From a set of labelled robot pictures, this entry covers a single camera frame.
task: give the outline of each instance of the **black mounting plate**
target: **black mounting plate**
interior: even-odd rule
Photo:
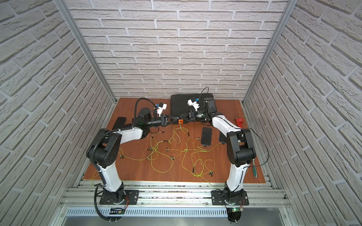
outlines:
[[[211,191],[211,200],[212,200],[212,204],[215,205],[215,206],[224,206],[224,205],[230,205],[230,204],[227,204],[226,201],[224,203],[224,199],[223,199],[223,191],[219,191],[219,190],[213,190]],[[248,199],[248,195],[247,195],[247,192],[246,191],[243,191],[243,194],[242,194],[242,199],[240,199],[241,201],[243,201],[244,199],[244,206],[248,206],[249,205],[249,199]],[[236,206],[240,206],[240,202],[236,202],[234,205]]]
[[[138,200],[139,190],[124,190],[124,192],[126,193],[126,196],[128,196],[128,200],[129,200],[128,205],[135,205]],[[119,205],[125,205],[126,203],[127,203],[127,200],[124,199]],[[115,205],[108,199],[108,197],[104,193],[102,193],[102,197],[101,197],[101,200],[99,201],[99,204],[100,205]]]

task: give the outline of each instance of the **brick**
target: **brick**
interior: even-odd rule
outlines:
[[[319,53],[326,61],[335,66],[344,75],[347,75],[356,66],[352,61],[336,50],[330,48],[316,36],[310,36],[307,40],[307,45]]]
[[[182,37],[227,37],[229,30],[180,30]]]
[[[39,23],[37,26],[31,29],[32,34],[37,38],[41,38],[48,34],[51,30],[57,27],[63,22],[63,17],[60,13],[55,13],[45,21]]]
[[[264,22],[261,29],[263,30],[274,30],[278,25],[278,22]]]
[[[291,17],[293,17],[294,19],[297,19],[301,13],[302,13],[302,10],[296,6],[296,7],[294,7]]]
[[[298,68],[290,61],[290,59],[287,57],[287,55],[285,54],[284,51],[282,51],[279,54],[279,59],[281,60],[281,62],[283,62],[283,64],[285,65],[285,67],[287,68],[287,70],[290,72],[290,74],[292,74],[294,76],[294,78],[297,81],[300,81],[302,78],[304,78],[304,75],[300,72],[300,70],[298,70]]]
[[[74,54],[79,48],[79,44],[77,42],[77,40],[74,40],[68,47],[67,50],[69,51],[70,54]]]
[[[185,70],[181,69],[181,74],[219,74],[220,70]]]
[[[34,111],[36,107],[46,98],[46,96],[53,90],[53,88],[62,78],[62,73],[55,73],[40,90],[38,90],[23,104],[23,107],[26,108],[28,111]]]
[[[13,59],[21,67],[24,67],[57,41],[58,37],[54,33],[47,35],[37,43],[18,53]]]
[[[134,58],[126,58],[126,57],[96,57],[96,60],[98,63],[135,63],[136,62]]]
[[[201,69],[201,64],[162,64],[162,68]]]
[[[152,9],[147,0],[93,0],[95,8]]]
[[[265,46],[227,46],[230,52],[264,52]]]
[[[291,87],[286,82],[286,80],[282,77],[280,72],[277,70],[275,66],[271,67],[270,71],[273,73],[274,77],[277,79],[279,85],[284,90],[284,92],[287,94],[287,96],[292,92]]]
[[[104,27],[155,28],[153,20],[102,20],[102,23]]]
[[[330,148],[331,145],[326,146],[327,143],[322,142],[322,139],[325,140],[325,138],[322,138],[320,140],[321,145],[324,147],[324,150],[329,153],[330,156],[333,156],[332,159],[334,161],[338,161],[338,159],[341,159],[341,156],[339,153],[341,153],[344,158],[349,162],[351,167],[356,172],[361,172],[362,170],[362,161],[361,158],[355,151],[344,141],[344,139],[340,138],[340,135],[338,132],[336,132],[331,124],[327,121],[327,119],[322,115],[321,111],[316,108],[311,112],[312,117],[316,120],[316,122],[320,125],[320,127],[325,132],[326,136],[331,140],[331,142],[335,145],[335,147],[339,150],[336,151],[334,148]]]
[[[327,27],[324,23],[317,21],[306,13],[302,13],[298,21],[328,42],[337,34],[337,31]]]
[[[303,41],[306,40],[309,35],[309,31],[291,18],[288,20],[286,27]]]
[[[203,52],[161,52],[161,57],[202,57]]]
[[[180,45],[181,51],[224,51],[225,46],[216,45]]]
[[[323,95],[327,94],[331,90],[330,85],[321,76],[314,72],[300,56],[296,58],[295,64]]]
[[[113,56],[111,51],[93,50],[92,53],[93,53],[94,57],[112,57]]]
[[[43,84],[50,76],[52,76],[61,66],[62,64],[69,58],[69,54],[67,52],[63,52],[59,56],[57,56],[52,62],[50,62],[44,69],[42,69],[39,73],[37,73],[33,80],[38,84]]]
[[[79,28],[83,27],[101,27],[101,23],[98,19],[91,19],[91,20],[83,20],[83,19],[76,19],[77,25]]]
[[[9,19],[14,16],[14,13],[11,12],[10,7],[6,3],[0,4],[0,21]]]
[[[6,120],[0,126],[0,143],[2,143],[6,138],[12,134],[12,132],[28,117],[28,114],[19,109],[14,112],[8,120]]]
[[[20,73],[10,78],[1,86],[2,91],[8,95],[14,95],[21,89],[35,74],[37,74],[45,65],[50,62],[47,55],[41,55],[36,60],[28,64]]]
[[[362,93],[348,81],[333,70],[326,62],[320,60],[315,65],[316,70],[325,77],[339,92],[341,92],[353,105],[362,109]]]
[[[281,12],[236,12],[235,20],[279,21]]]
[[[208,1],[157,1],[153,2],[154,9],[174,9],[174,10],[207,10]]]
[[[143,19],[143,20],[177,20],[175,11],[142,11],[142,10],[122,10],[125,19]]]
[[[178,45],[172,44],[134,44],[133,50],[142,51],[178,51]]]
[[[108,69],[103,70],[103,74],[139,74],[138,69]]]
[[[119,64],[119,68],[161,68],[160,64]]]
[[[144,84],[178,84],[178,79],[163,79],[163,80],[149,80],[149,79],[144,79],[143,80]]]
[[[356,42],[343,34],[338,34],[335,40],[332,42],[332,46],[336,47],[339,51],[344,52],[350,59],[354,59],[357,63],[362,63],[362,53],[357,49],[362,48],[360,42]]]
[[[97,36],[97,35],[123,35],[126,36],[126,30],[123,28],[81,28],[80,31],[83,35]]]
[[[178,58],[137,58],[137,63],[158,63],[158,64],[177,64]]]
[[[213,1],[211,2],[212,10],[252,10],[252,11],[264,11],[267,2],[256,1]]]
[[[246,70],[222,70],[221,74],[237,74],[241,76],[253,76],[254,71],[246,71]]]
[[[288,38],[288,42],[302,55],[310,64],[314,64],[319,58],[312,50],[302,44],[298,38],[291,34]]]
[[[338,0],[321,0],[322,2],[333,6],[334,8],[341,9],[346,12],[353,12],[356,7],[359,5],[360,1],[358,0],[351,0],[351,1],[338,1]]]
[[[109,40],[111,43],[157,43],[156,37],[109,37]]]
[[[362,152],[362,136],[351,126],[346,123],[342,126],[339,131],[342,133],[344,138],[349,141],[351,146],[359,153]]]
[[[70,30],[67,25],[67,23],[63,22],[58,27],[54,29],[55,33],[62,38],[64,35],[66,35]]]
[[[221,58],[181,58],[182,64],[221,64]]]
[[[58,8],[56,7],[55,3],[53,1],[50,1],[48,3],[45,3],[40,6],[40,9],[44,13],[45,16],[49,17],[53,15],[54,13],[58,12]]]
[[[245,52],[206,52],[205,57],[229,57],[229,58],[246,58],[248,53]]]
[[[108,43],[108,40],[104,36],[84,36],[88,44]]]
[[[45,2],[47,2],[47,0],[29,0],[27,2],[22,2],[21,0],[10,0],[9,4],[16,13],[22,13]]]
[[[298,96],[298,98],[301,100],[303,105],[306,107],[306,109],[309,111],[314,107],[314,103],[311,101],[307,93],[300,87],[300,85],[297,83],[297,81],[291,76],[290,73],[285,74],[285,80],[288,82],[292,90],[295,92],[295,94]],[[308,87],[307,89],[315,90],[314,87]]]
[[[362,76],[361,75],[362,75],[362,69],[358,68],[353,74],[351,74],[351,76],[349,76],[349,79],[360,88],[362,88]]]
[[[89,0],[77,0],[77,1],[66,0],[66,3],[67,3],[68,8],[70,8],[70,9],[72,9],[72,8],[91,8],[92,7]]]
[[[362,221],[362,205],[358,198],[355,197],[347,183],[336,185],[344,199],[348,202],[355,216],[359,221]]]
[[[232,30],[231,37],[259,37],[259,38],[271,38],[273,31],[260,31],[260,30]]]
[[[286,4],[287,4],[286,1],[272,1],[269,5],[269,11],[283,12]]]
[[[0,44],[0,51],[2,52],[0,62],[4,62],[34,42],[35,39],[33,36],[26,31],[23,34],[14,37],[9,42]]]
[[[99,10],[99,9],[72,9],[71,13],[75,19],[121,19],[118,10]]]
[[[130,36],[177,36],[176,29],[128,29]]]
[[[44,20],[45,17],[40,9],[34,9],[26,14],[22,14],[12,20],[4,22],[0,25],[0,42],[3,42],[16,34],[28,29],[31,26]]]
[[[231,20],[232,12],[216,12],[216,11],[180,11],[181,20]]]
[[[54,117],[54,115],[59,111],[62,104],[68,99],[68,97],[72,94],[74,88],[72,86],[68,86],[62,94],[59,96],[58,100],[56,100],[55,104],[52,105],[49,110],[44,114],[42,120],[49,124],[50,120]]]
[[[230,69],[242,70],[243,64],[204,64],[202,69]]]
[[[306,10],[307,12],[311,13],[316,17],[320,17],[324,12],[324,10],[326,9],[326,6],[320,4],[319,2],[308,1],[308,0],[299,1],[297,3],[297,6]]]
[[[362,126],[358,123],[362,116],[342,95],[334,91],[327,97],[327,100],[333,105],[338,112],[340,112],[354,127],[361,132]]]
[[[67,74],[70,69],[78,62],[78,60],[83,56],[83,51],[78,49],[60,68],[64,74]]]
[[[72,33],[65,35],[59,42],[49,48],[48,53],[52,58],[58,56],[65,48],[67,48],[74,40]]]
[[[261,22],[259,21],[250,21],[250,22],[249,21],[210,21],[209,28],[257,30],[260,28],[260,25]]]

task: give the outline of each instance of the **black cable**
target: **black cable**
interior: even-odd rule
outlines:
[[[112,219],[112,218],[105,217],[105,216],[103,216],[102,213],[99,211],[99,209],[98,209],[98,207],[97,207],[97,191],[98,191],[98,187],[99,187],[99,186],[100,186],[99,184],[96,185],[96,190],[95,190],[95,192],[94,192],[94,208],[96,209],[96,212],[97,212],[98,216],[100,216],[103,220],[106,220],[106,221],[117,221],[117,220],[121,219],[122,217],[113,218],[113,219]]]
[[[209,95],[209,87],[207,86],[207,87],[205,87],[205,88],[201,91],[200,96],[199,96],[199,99],[200,99],[200,97],[201,97],[202,92],[203,92],[206,88],[207,88],[206,97],[208,97],[208,95]]]
[[[138,102],[139,102],[140,100],[146,100],[146,101],[150,102],[151,104],[153,104],[153,107],[156,108],[155,103],[152,102],[150,99],[147,99],[147,98],[144,98],[144,97],[139,98],[139,99],[136,101],[136,103],[135,103],[135,115],[134,115],[134,121],[132,122],[132,127],[134,127],[134,126],[135,126],[135,123],[136,123],[137,105],[138,105]]]
[[[268,162],[268,160],[269,160],[269,149],[268,149],[268,146],[265,144],[265,142],[263,141],[263,139],[262,138],[260,138],[260,136],[252,129],[252,128],[247,128],[247,129],[250,129],[251,131],[253,131],[254,133],[255,133],[255,135],[259,138],[259,140],[261,140],[261,142],[263,142],[263,144],[265,145],[265,147],[266,147],[266,152],[268,153],[268,157],[266,158],[266,161],[263,163],[263,164],[261,164],[261,165],[258,165],[258,166],[246,166],[246,167],[244,167],[244,168],[249,168],[249,167],[259,167],[259,166],[262,166],[262,165],[264,165],[265,163],[267,163]]]
[[[160,131],[160,127],[157,127],[157,129],[158,129],[157,132],[154,132],[154,133],[158,133],[158,132]]]

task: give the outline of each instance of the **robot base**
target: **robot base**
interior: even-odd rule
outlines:
[[[128,196],[129,203],[128,205],[135,205],[138,200],[138,194],[139,190],[123,190],[125,193],[125,197]],[[114,205],[114,199],[107,195],[106,192],[102,193],[101,200],[99,201],[100,205]],[[121,203],[118,203],[117,205],[126,205],[127,200],[123,199]]]

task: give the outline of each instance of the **brick wall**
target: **brick wall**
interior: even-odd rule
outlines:
[[[67,0],[115,96],[242,99],[287,1]]]
[[[361,6],[299,0],[245,103],[300,225],[362,222]]]
[[[0,225],[47,225],[111,102],[52,1],[1,1],[0,53]]]

